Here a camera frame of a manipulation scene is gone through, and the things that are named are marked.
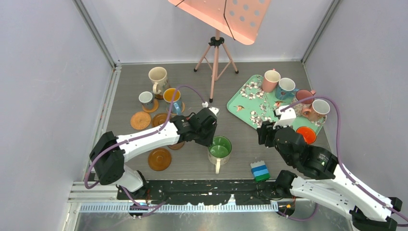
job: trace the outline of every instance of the orange cup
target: orange cup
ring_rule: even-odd
[[[296,130],[296,132],[302,134],[307,144],[312,144],[316,141],[316,133],[309,127],[300,127]]]

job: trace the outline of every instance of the blue mug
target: blue mug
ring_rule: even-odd
[[[163,99],[167,102],[167,111],[170,109],[170,102],[171,99],[173,98],[173,94],[176,91],[175,88],[169,88],[165,90],[163,94]],[[181,93],[179,90],[177,90],[176,96],[174,97],[173,101],[173,107],[171,108],[172,114],[177,114],[178,116],[181,115],[181,113],[184,111],[184,103],[181,100]]]
[[[278,100],[285,100],[288,97],[293,97],[299,89],[290,78],[281,78],[275,88],[275,96]]]

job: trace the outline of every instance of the mint green tray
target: mint green tray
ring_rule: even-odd
[[[273,111],[283,105],[289,105],[293,97],[289,97],[284,101],[278,101],[275,97],[275,91],[265,93],[262,90],[263,76],[254,75],[240,88],[240,90],[228,101],[227,109],[245,123],[253,128],[260,128],[262,121],[278,121]],[[298,116],[292,123],[293,129],[306,126],[318,134],[326,122],[327,117],[317,122],[310,122],[303,116]]]

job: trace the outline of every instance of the purple hose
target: purple hose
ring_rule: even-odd
[[[341,119],[340,119],[340,111],[339,111],[339,107],[337,106],[337,104],[331,100],[328,97],[325,96],[310,96],[307,98],[304,98],[302,100],[299,100],[297,102],[294,102],[292,104],[290,104],[289,106],[283,108],[281,110],[281,112],[286,111],[287,109],[295,106],[298,103],[301,103],[303,101],[306,100],[310,100],[310,99],[325,99],[330,101],[334,108],[336,109],[336,114],[337,114],[337,132],[336,132],[336,152],[337,152],[337,159],[339,161],[339,166],[340,169],[342,170],[342,172],[346,175],[347,178],[349,178],[351,180],[352,183],[356,183],[356,180],[353,179],[348,172],[345,170],[342,159],[341,159],[341,155],[340,155],[340,125],[341,125]],[[360,184],[356,184],[356,186],[361,189],[365,194],[367,194],[368,196],[370,196],[373,200],[375,200],[376,202],[378,202],[379,204],[381,204],[382,206],[387,207],[389,210],[391,210],[391,212],[397,214],[398,216],[400,216],[402,219],[404,219],[405,221],[408,221],[408,217],[406,217],[404,214],[402,214],[401,212],[396,211],[394,208],[392,207],[388,207],[383,201],[381,201],[380,199],[378,199],[377,197],[375,197],[373,194],[371,194],[368,190],[366,190],[363,186],[361,186]],[[398,224],[399,227],[408,227],[408,224]]]
[[[308,218],[305,218],[305,219],[300,219],[300,218],[292,218],[292,217],[288,217],[288,219],[289,220],[295,220],[295,221],[308,221],[308,220],[310,220],[310,219],[312,219],[316,214],[317,214],[317,212],[318,212],[318,208],[319,208],[319,205],[318,204],[316,204],[316,206],[315,206],[315,211],[313,212],[313,214],[311,215],[311,216],[309,216]],[[284,217],[286,217],[286,214],[285,214],[285,212],[286,212],[286,209],[285,209],[285,211],[284,212],[280,212],[280,211],[278,211],[278,213],[280,214],[280,215],[282,215],[282,216],[284,216]]]
[[[96,181],[93,185],[91,185],[91,186],[88,185],[88,180],[89,180],[90,172],[92,171],[92,169],[93,169],[93,167],[95,166],[96,162],[97,162],[103,155],[105,155],[108,151],[110,151],[110,150],[112,150],[112,149],[114,149],[114,148],[116,148],[116,147],[119,147],[119,146],[122,145],[122,144],[129,143],[129,142],[132,142],[132,141],[135,141],[135,140],[138,140],[138,139],[146,138],[146,137],[149,137],[149,136],[154,135],[154,134],[156,134],[156,133],[159,133],[161,130],[163,130],[163,129],[165,128],[165,126],[167,125],[168,121],[170,120],[171,109],[172,109],[172,107],[173,107],[174,98],[176,97],[177,91],[178,91],[180,88],[182,88],[182,87],[190,88],[191,90],[193,90],[195,93],[198,94],[198,96],[200,96],[200,98],[201,98],[201,100],[203,101],[203,103],[205,103],[204,97],[203,97],[196,89],[194,89],[193,87],[188,86],[188,85],[180,85],[180,86],[178,86],[178,87],[176,88],[176,90],[174,91],[174,93],[173,93],[173,97],[171,98],[170,107],[169,107],[169,110],[168,110],[168,113],[167,113],[167,118],[166,118],[166,121],[164,122],[163,126],[161,126],[158,130],[153,131],[153,132],[151,132],[151,133],[144,134],[144,135],[141,135],[141,136],[138,136],[138,137],[134,137],[134,138],[132,138],[132,139],[125,140],[125,141],[122,141],[122,142],[120,142],[120,143],[114,144],[114,145],[110,146],[109,148],[103,150],[101,153],[99,153],[99,154],[96,156],[96,158],[91,162],[91,164],[90,164],[90,166],[89,166],[89,168],[88,168],[88,170],[87,170],[87,172],[86,172],[86,174],[85,174],[85,178],[84,178],[85,188],[87,188],[87,189],[92,189],[93,187],[95,187],[95,186],[99,183],[99,180],[98,180],[98,181]],[[122,188],[123,188],[124,192],[126,193],[126,195],[129,197],[129,199],[130,199],[138,208],[141,208],[141,209],[154,208],[153,211],[151,211],[151,212],[149,212],[149,213],[143,215],[142,217],[147,217],[147,216],[149,216],[152,212],[156,211],[158,208],[160,208],[162,205],[165,204],[165,202],[162,202],[161,204],[155,205],[155,206],[141,206],[139,203],[137,203],[135,200],[133,200],[133,198],[130,196],[129,191],[128,191],[125,187],[122,187]]]

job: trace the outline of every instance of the purple cable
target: purple cable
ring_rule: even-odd
[[[308,221],[308,220],[310,220],[310,219],[312,219],[316,214],[317,214],[317,212],[318,212],[318,208],[319,208],[319,205],[316,203],[316,206],[315,206],[315,211],[313,212],[313,214],[311,215],[311,216],[309,216],[308,218],[305,218],[305,219],[300,219],[300,218],[292,218],[292,217],[287,217],[289,220],[295,220],[295,221]],[[286,214],[285,214],[285,212],[286,212],[286,209],[285,209],[285,211],[284,212],[280,212],[280,211],[278,211],[278,213],[280,214],[280,215],[282,215],[282,216],[284,216],[284,217],[286,217]]]
[[[342,159],[341,159],[341,155],[340,155],[340,125],[341,125],[340,110],[339,110],[339,107],[337,106],[337,104],[336,104],[333,100],[331,100],[330,98],[325,97],[325,96],[310,96],[310,97],[304,98],[304,99],[302,99],[302,100],[299,100],[299,101],[297,101],[297,102],[294,102],[294,103],[290,104],[289,106],[283,108],[283,109],[281,110],[281,112],[286,111],[287,109],[289,109],[289,108],[295,106],[295,105],[298,104],[298,103],[301,103],[301,102],[303,102],[303,101],[310,100],[310,99],[325,99],[325,100],[328,100],[328,101],[330,101],[330,102],[333,104],[334,108],[336,109],[336,114],[337,114],[336,152],[337,152],[337,159],[338,159],[338,161],[339,161],[339,166],[340,166],[340,169],[342,170],[342,172],[346,175],[347,178],[349,178],[349,179],[351,180],[351,182],[352,182],[353,184],[355,184],[355,185],[356,185],[359,189],[361,189],[365,194],[367,194],[367,195],[370,196],[373,200],[375,200],[376,202],[378,202],[378,203],[381,204],[382,206],[385,206],[386,208],[388,208],[389,210],[391,210],[391,212],[397,214],[397,215],[400,216],[402,219],[404,219],[405,221],[408,222],[408,217],[406,217],[406,216],[405,216],[404,214],[402,214],[401,212],[396,211],[394,208],[388,207],[383,201],[381,201],[380,199],[378,199],[377,197],[375,197],[375,196],[374,196],[373,194],[371,194],[368,190],[366,190],[363,186],[361,186],[361,185],[358,184],[358,183],[356,184],[356,180],[355,180],[354,178],[352,178],[352,177],[348,174],[348,172],[345,170],[344,165],[343,165],[343,162],[342,162]],[[408,224],[398,224],[397,226],[399,226],[399,227],[408,227]]]
[[[193,90],[195,93],[198,94],[198,96],[200,96],[200,98],[201,98],[201,100],[203,101],[203,103],[205,103],[204,97],[203,97],[196,89],[194,89],[193,87],[188,86],[188,85],[180,85],[180,86],[178,86],[178,87],[176,88],[176,90],[174,91],[174,93],[173,93],[173,97],[171,98],[169,110],[168,110],[168,113],[167,113],[167,118],[166,118],[166,121],[164,122],[163,126],[161,126],[158,130],[153,131],[153,132],[151,132],[151,133],[144,134],[144,135],[141,135],[141,136],[138,136],[138,137],[134,137],[134,138],[132,138],[132,139],[125,140],[125,141],[122,141],[122,142],[120,142],[120,143],[116,143],[116,144],[110,146],[109,148],[106,148],[106,149],[103,150],[101,153],[99,153],[99,154],[96,156],[96,158],[91,162],[91,164],[90,164],[90,166],[89,166],[89,168],[88,168],[88,170],[87,170],[87,172],[86,172],[86,174],[85,174],[85,178],[84,178],[85,188],[87,188],[87,189],[92,189],[93,187],[95,187],[95,186],[99,183],[99,180],[98,180],[98,181],[96,181],[93,185],[91,185],[91,186],[88,185],[88,180],[89,180],[90,172],[92,171],[92,169],[93,169],[93,167],[95,166],[96,162],[97,162],[100,158],[102,158],[103,155],[105,155],[106,153],[108,153],[108,151],[110,151],[110,150],[112,150],[112,149],[114,149],[114,148],[116,148],[116,147],[119,147],[119,146],[122,145],[122,144],[129,143],[129,142],[132,142],[132,141],[135,141],[135,140],[138,140],[138,139],[146,138],[146,137],[149,137],[149,136],[154,135],[154,134],[156,134],[156,133],[159,133],[161,130],[163,130],[163,129],[165,128],[165,126],[167,125],[168,121],[170,120],[171,109],[172,109],[172,107],[173,107],[174,98],[176,97],[176,94],[177,94],[178,90],[179,90],[180,88],[182,88],[182,87],[190,88],[191,90]],[[129,191],[128,191],[125,187],[122,187],[122,188],[123,188],[124,192],[126,193],[126,195],[129,197],[129,199],[130,199],[138,208],[141,208],[141,209],[155,208],[155,210],[153,210],[153,211],[151,211],[151,212],[149,212],[149,213],[143,215],[142,217],[149,216],[152,212],[156,211],[159,207],[161,207],[162,205],[165,204],[165,202],[163,202],[163,203],[161,203],[161,204],[159,204],[159,205],[155,205],[155,206],[141,206],[139,203],[137,203],[135,200],[133,200],[133,198],[130,196]]]

